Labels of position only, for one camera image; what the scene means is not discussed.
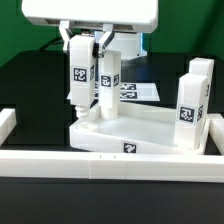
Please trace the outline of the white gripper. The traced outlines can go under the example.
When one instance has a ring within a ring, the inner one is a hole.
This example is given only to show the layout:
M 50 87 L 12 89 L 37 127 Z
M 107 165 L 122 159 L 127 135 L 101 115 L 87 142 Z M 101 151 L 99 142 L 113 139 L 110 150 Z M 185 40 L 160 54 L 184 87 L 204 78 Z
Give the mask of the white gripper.
M 103 29 L 94 43 L 95 58 L 104 57 L 115 31 L 152 33 L 159 17 L 158 0 L 22 0 L 21 9 L 33 24 L 59 25 L 64 53 L 70 51 L 70 22 L 74 28 Z

